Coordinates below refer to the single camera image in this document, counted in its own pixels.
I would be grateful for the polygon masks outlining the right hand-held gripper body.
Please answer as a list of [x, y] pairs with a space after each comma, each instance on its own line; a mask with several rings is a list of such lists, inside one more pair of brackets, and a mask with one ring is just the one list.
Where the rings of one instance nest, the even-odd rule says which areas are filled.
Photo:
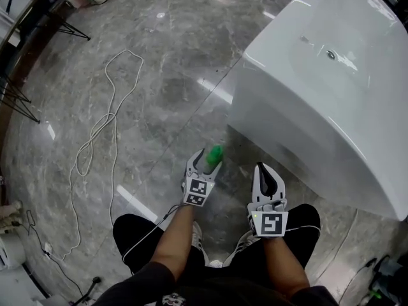
[[247, 218], [252, 235], [255, 238], [283, 237], [288, 221], [286, 205], [286, 199], [249, 203]]

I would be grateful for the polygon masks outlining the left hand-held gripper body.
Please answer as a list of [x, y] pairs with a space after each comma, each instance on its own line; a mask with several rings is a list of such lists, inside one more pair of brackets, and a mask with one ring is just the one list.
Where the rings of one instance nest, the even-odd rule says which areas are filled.
[[183, 202], [188, 205], [202, 207], [206, 203], [215, 183], [204, 175], [193, 173], [186, 176], [182, 184]]

